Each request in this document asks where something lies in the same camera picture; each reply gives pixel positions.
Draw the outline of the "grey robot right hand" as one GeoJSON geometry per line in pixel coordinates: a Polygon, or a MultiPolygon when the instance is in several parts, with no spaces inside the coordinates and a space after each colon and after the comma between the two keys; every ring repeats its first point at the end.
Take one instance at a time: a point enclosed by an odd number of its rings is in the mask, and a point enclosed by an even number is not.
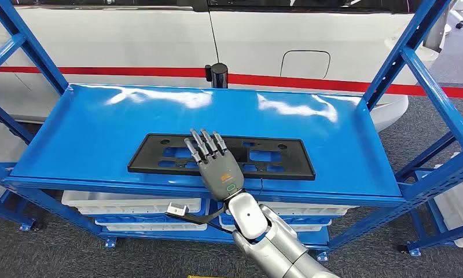
{"type": "Polygon", "coordinates": [[[190,129],[190,134],[197,146],[189,138],[185,138],[184,143],[213,199],[226,201],[241,193],[244,190],[243,173],[221,135],[216,131],[210,135],[205,129],[200,132],[190,129]]]}

